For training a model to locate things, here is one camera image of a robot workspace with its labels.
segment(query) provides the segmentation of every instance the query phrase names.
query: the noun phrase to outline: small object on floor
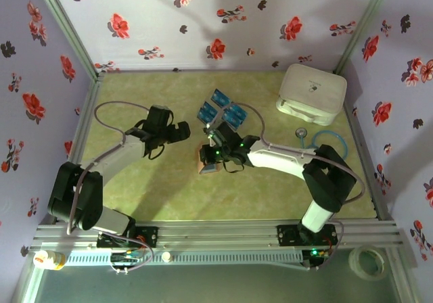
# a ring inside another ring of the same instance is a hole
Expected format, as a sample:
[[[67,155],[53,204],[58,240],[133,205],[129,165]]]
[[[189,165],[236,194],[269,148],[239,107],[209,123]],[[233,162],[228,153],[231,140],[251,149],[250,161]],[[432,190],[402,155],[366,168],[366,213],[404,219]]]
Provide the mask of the small object on floor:
[[[292,64],[279,90],[277,109],[306,122],[327,126],[343,108],[347,81],[332,73]]]
[[[66,262],[66,256],[60,252],[41,250],[35,253],[33,264],[39,269],[59,271]]]
[[[347,159],[348,146],[340,134],[333,132],[333,131],[329,131],[329,130],[318,131],[317,133],[314,134],[313,139],[311,140],[311,144],[308,146],[305,146],[304,138],[307,135],[306,129],[303,127],[300,127],[299,129],[296,129],[296,131],[295,131],[296,137],[300,139],[300,146],[302,149],[318,149],[319,146],[316,144],[316,138],[322,134],[331,134],[332,136],[335,136],[343,145],[343,148],[344,148],[344,153],[342,156],[343,160]]]
[[[361,246],[349,254],[350,269],[366,281],[379,281],[388,274],[385,253],[374,246]]]

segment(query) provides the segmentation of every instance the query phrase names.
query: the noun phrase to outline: small bottle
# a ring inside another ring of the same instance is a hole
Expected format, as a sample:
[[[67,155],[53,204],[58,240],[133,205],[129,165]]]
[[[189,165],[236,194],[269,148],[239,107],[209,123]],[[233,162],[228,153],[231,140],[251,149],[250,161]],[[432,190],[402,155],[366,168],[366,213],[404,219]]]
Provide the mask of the small bottle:
[[[63,268],[66,262],[66,256],[59,252],[51,250],[41,250],[35,253],[33,264],[40,269],[51,269],[59,271]]]

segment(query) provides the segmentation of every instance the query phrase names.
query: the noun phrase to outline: white plastic container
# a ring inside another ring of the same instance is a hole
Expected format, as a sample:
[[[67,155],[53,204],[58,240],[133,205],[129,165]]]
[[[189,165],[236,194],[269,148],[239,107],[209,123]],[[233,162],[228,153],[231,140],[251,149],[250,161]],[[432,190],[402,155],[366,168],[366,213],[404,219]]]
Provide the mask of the white plastic container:
[[[51,269],[59,271],[63,268],[66,262],[64,254],[51,250],[41,250],[35,253],[33,264],[40,269]]]
[[[277,109],[306,122],[327,126],[343,108],[347,81],[301,64],[289,66],[279,90]]]

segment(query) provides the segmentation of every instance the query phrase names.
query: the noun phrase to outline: green floor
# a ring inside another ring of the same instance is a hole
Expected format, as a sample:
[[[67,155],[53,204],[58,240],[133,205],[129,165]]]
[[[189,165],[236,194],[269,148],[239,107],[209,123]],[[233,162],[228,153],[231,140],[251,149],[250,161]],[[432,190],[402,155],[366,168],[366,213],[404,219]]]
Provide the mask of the green floor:
[[[200,106],[215,88],[232,100],[254,106],[265,118],[265,137],[273,142],[300,147],[294,132],[308,131],[306,143],[321,129],[336,131],[346,140],[348,165],[365,180],[344,112],[335,122],[322,126],[304,122],[279,112],[275,107],[283,72],[164,72],[108,74],[104,78],[98,103],[124,100],[150,107],[168,106],[175,122],[186,120],[191,137],[166,146],[154,161],[142,159],[117,174],[104,188],[104,205],[131,215],[137,220],[222,220],[301,218],[311,202],[303,180],[267,168],[246,168],[229,174],[220,171],[198,174],[199,146],[207,138],[203,124],[196,118]],[[139,108],[108,105],[100,110],[101,119],[123,130],[131,128],[146,114]],[[260,121],[249,112],[241,126],[241,136],[260,134]],[[84,159],[91,158],[119,142],[120,135],[93,120]],[[323,136],[320,142],[330,144],[342,153],[340,142]],[[359,192],[357,185],[351,195]],[[346,205],[340,218],[373,218],[375,212],[369,193]]]

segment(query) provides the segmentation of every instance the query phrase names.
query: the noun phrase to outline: gray cable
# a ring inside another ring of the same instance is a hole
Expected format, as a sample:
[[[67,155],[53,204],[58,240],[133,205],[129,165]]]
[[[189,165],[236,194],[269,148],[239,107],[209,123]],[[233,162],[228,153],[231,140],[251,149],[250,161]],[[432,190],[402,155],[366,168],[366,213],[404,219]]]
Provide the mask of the gray cable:
[[[342,223],[341,220],[329,220],[328,222],[330,222],[332,224],[339,224],[340,225],[340,227],[341,227],[341,236],[338,239],[338,242],[337,242],[336,246],[333,248],[331,256],[329,256],[329,258],[326,259],[323,262],[323,264],[321,264],[320,266],[317,266],[316,270],[322,269],[324,266],[326,266],[327,264],[329,264],[329,262],[331,261],[332,258],[334,258],[334,256],[336,255],[336,251],[337,251],[338,247],[340,246],[341,240],[342,240],[343,235],[344,235],[344,224]]]
[[[66,234],[68,234],[68,235],[70,235],[71,232],[73,232],[73,230],[75,230],[75,225],[72,225],[72,221],[74,220],[74,217],[75,217],[76,206],[78,204],[78,197],[80,195],[81,186],[83,184],[83,180],[84,180],[86,174],[88,173],[88,171],[90,169],[93,168],[93,166],[95,165],[95,163],[97,164],[99,161],[101,161],[105,157],[109,156],[111,153],[115,152],[117,149],[121,148],[124,145],[124,143],[125,143],[125,141],[127,139],[127,136],[125,135],[124,131],[122,131],[120,129],[117,129],[116,127],[107,125],[106,123],[102,122],[99,119],[99,117],[97,116],[98,109],[100,109],[100,107],[102,107],[104,105],[108,105],[109,103],[123,103],[123,104],[127,104],[127,105],[132,105],[132,106],[144,109],[147,113],[149,112],[149,110],[146,107],[144,107],[142,105],[139,105],[137,103],[132,103],[132,102],[128,102],[128,101],[107,101],[107,102],[103,102],[103,103],[99,104],[98,106],[96,106],[95,109],[93,110],[93,115],[94,115],[94,117],[95,117],[95,119],[96,119],[96,121],[98,123],[100,123],[104,127],[107,127],[108,129],[111,129],[113,131],[117,131],[120,134],[122,134],[122,142],[120,144],[114,146],[112,149],[109,149],[108,151],[105,151],[103,154],[101,154],[96,159],[94,159],[94,161],[92,163],[90,163],[84,169],[84,171],[81,173],[80,177],[78,178],[78,182],[76,183],[76,188],[75,188],[75,193],[74,193],[74,199],[72,200],[72,207],[71,207],[70,214],[69,214],[68,226],[66,228]]]
[[[359,198],[361,198],[364,195],[364,193],[365,193],[365,184],[362,181],[362,179],[360,178],[360,176],[357,175],[355,172],[353,172],[351,169],[349,169],[349,168],[347,168],[347,167],[345,167],[345,166],[343,166],[343,165],[341,165],[341,164],[339,164],[337,162],[334,162],[334,161],[329,160],[327,158],[322,158],[321,156],[317,156],[315,154],[310,154],[310,153],[308,153],[306,151],[295,149],[293,147],[287,147],[287,146],[283,146],[283,145],[273,145],[272,143],[269,143],[265,139],[265,120],[263,119],[263,116],[260,115],[260,112],[258,112],[258,110],[256,108],[252,107],[251,105],[248,105],[247,103],[232,102],[232,103],[229,103],[228,105],[222,107],[218,111],[218,113],[214,117],[214,119],[212,119],[212,121],[208,124],[208,126],[212,125],[215,122],[215,120],[217,120],[218,117],[224,112],[224,110],[227,109],[228,107],[232,106],[232,105],[239,105],[239,106],[244,106],[244,107],[250,108],[258,116],[258,118],[260,119],[260,121],[262,123],[262,131],[260,132],[260,140],[269,149],[282,149],[282,150],[290,152],[292,154],[301,154],[301,156],[308,156],[308,157],[310,157],[312,159],[320,160],[320,161],[326,162],[328,164],[331,164],[333,166],[336,166],[337,168],[343,170],[344,172],[347,172],[348,174],[352,175],[359,182],[359,184],[361,185],[361,191],[359,192],[358,195],[354,196],[353,198],[350,198],[349,200],[346,200],[343,203],[344,205],[352,203],[352,202],[354,202],[355,200],[358,200]]]

